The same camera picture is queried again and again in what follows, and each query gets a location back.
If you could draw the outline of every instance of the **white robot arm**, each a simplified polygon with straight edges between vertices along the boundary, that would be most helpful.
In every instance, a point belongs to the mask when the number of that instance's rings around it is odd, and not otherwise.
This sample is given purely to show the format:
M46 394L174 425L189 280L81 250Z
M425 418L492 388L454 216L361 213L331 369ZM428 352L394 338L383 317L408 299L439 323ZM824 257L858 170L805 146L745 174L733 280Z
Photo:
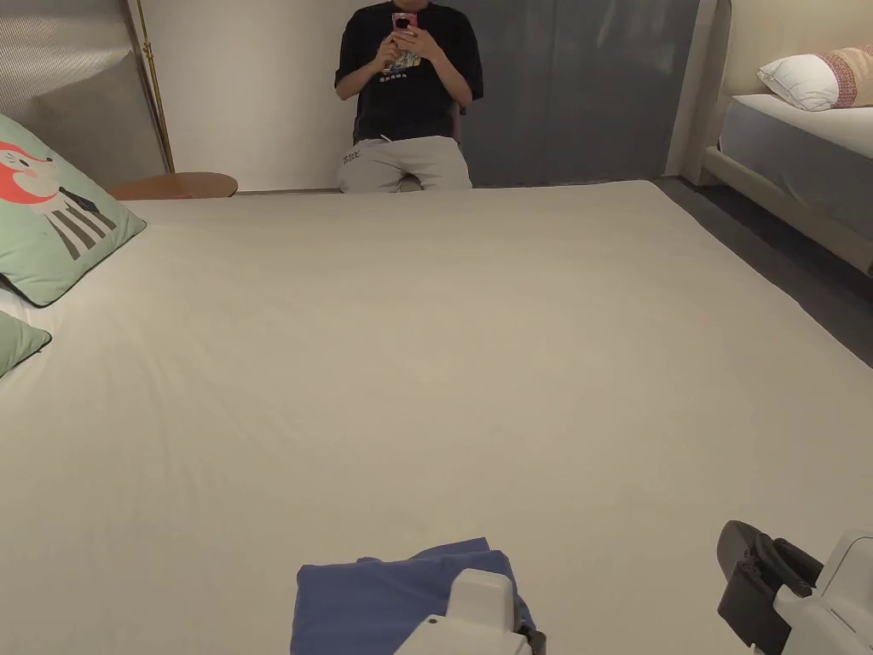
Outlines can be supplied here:
M718 560L728 578L718 613L764 655L873 655L873 534L846 533L822 566L739 521Z
M515 628L512 581L467 569L451 585L446 615L428 617L396 655L545 655Z

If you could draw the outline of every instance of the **round side table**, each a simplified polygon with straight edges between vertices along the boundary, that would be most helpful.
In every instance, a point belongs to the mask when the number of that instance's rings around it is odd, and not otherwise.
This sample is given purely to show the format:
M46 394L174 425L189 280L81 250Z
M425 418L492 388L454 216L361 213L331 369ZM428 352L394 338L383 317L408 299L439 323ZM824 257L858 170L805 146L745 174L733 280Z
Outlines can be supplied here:
M229 198L239 184L221 173L167 173L120 184L109 193L116 200L193 200Z

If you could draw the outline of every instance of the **bed frame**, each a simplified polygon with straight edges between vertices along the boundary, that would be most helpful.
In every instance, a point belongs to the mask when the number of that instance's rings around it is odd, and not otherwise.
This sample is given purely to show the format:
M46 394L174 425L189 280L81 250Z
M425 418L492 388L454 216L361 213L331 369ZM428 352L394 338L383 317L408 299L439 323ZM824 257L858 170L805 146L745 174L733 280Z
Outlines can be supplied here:
M682 171L697 185L733 187L868 275L873 241L724 156L718 136L733 96L767 93L757 76L764 64L871 40L873 0L718 0Z

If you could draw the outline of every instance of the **pink phone case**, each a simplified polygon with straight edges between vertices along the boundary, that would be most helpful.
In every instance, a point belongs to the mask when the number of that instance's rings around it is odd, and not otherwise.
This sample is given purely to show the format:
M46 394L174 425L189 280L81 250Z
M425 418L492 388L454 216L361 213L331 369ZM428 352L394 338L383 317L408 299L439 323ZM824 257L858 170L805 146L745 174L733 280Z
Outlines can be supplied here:
M396 13L392 19L392 25L395 30L398 31L408 31L403 28L397 27L397 21L406 18L409 21L409 24L413 27L418 27L418 14L406 14L406 13Z

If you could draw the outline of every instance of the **gold lamp stand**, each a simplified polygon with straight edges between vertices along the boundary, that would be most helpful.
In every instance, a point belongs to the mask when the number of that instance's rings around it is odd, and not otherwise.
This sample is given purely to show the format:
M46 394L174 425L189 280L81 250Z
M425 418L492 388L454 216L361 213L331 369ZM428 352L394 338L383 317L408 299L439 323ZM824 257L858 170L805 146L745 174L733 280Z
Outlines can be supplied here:
M161 102L161 88L158 86L158 75L155 71L155 54L152 52L152 44L148 40L148 30L146 29L146 17L142 13L142 1L136 0L136 8L140 12L140 27L142 28L142 52L146 56L148 62L148 74L152 80L152 90L155 97L155 109L158 115L158 129L161 132L161 143L164 149L164 157L167 159L167 166L170 173L175 173L175 164L173 163L173 150L169 145L169 133L167 132L167 119L163 112L163 102Z

